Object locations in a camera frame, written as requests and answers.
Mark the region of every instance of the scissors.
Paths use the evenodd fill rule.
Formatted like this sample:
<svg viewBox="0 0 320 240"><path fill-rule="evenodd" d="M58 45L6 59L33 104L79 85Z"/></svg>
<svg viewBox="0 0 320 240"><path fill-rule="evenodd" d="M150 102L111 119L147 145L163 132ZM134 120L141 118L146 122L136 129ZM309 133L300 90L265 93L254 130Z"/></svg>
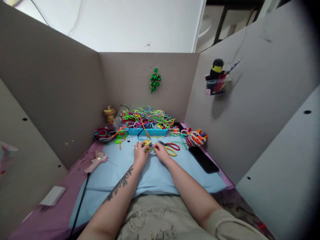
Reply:
<svg viewBox="0 0 320 240"><path fill-rule="evenodd" d="M175 157L177 155L177 153L175 151L173 151L172 149L180 151L180 147L175 143L164 143L164 142L161 142L160 140L158 140L158 142L160 144L162 144L163 146L165 146L165 148L166 148L166 150L167 150L167 152L169 153L170 156Z"/></svg>

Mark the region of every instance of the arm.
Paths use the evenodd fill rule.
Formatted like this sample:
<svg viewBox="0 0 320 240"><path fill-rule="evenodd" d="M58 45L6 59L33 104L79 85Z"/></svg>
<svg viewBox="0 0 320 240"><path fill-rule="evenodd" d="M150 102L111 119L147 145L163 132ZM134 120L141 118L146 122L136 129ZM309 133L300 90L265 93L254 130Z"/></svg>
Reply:
<svg viewBox="0 0 320 240"><path fill-rule="evenodd" d="M147 162L150 147L136 143L134 163L113 188L79 236L79 240L115 239L136 191L139 175Z"/></svg>
<svg viewBox="0 0 320 240"><path fill-rule="evenodd" d="M167 166L173 183L190 213L197 223L207 230L207 222L211 214L215 210L222 209L222 207L193 177L170 157L163 145L156 143L153 145L153 149L159 160Z"/></svg>

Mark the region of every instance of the blue plastic tray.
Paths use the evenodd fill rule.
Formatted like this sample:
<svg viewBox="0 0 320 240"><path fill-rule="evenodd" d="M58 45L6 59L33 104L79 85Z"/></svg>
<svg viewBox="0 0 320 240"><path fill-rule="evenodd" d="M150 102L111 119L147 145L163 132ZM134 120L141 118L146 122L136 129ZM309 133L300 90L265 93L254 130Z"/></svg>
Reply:
<svg viewBox="0 0 320 240"><path fill-rule="evenodd" d="M129 135L138 135L141 131L141 128L129 128ZM150 135L154 136L165 136L167 134L168 129L147 129ZM146 131L143 130L140 135L147 135Z"/></svg>

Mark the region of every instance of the pen holder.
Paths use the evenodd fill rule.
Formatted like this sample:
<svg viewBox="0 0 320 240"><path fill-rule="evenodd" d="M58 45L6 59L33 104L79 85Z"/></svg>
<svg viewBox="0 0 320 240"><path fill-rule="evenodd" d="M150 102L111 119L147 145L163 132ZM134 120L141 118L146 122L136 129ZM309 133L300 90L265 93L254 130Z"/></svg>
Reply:
<svg viewBox="0 0 320 240"><path fill-rule="evenodd" d="M206 77L206 95L222 95L225 94L225 85L227 82L231 81L230 74L226 75L225 78L207 80L208 75Z"/></svg>

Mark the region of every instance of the pink table surface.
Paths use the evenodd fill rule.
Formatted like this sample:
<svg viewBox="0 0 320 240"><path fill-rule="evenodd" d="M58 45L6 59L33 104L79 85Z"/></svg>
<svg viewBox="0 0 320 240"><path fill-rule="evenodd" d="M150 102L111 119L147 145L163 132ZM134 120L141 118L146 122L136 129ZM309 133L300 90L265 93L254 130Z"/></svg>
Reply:
<svg viewBox="0 0 320 240"><path fill-rule="evenodd" d="M40 212L42 206L38 206L34 211L19 225L19 227L11 234L8 240L64 240L71 230L68 229L69 221L82 184L87 178L84 170L91 165L91 160L95 158L96 150L102 151L105 145L94 142L91 147L82 155L82 157L72 166L68 175L59 186L67 188L56 206L49 207L45 212ZM200 147L203 152L218 166L219 176L227 185L227 189L234 188L233 183L224 174L219 165L209 155L209 153Z"/></svg>

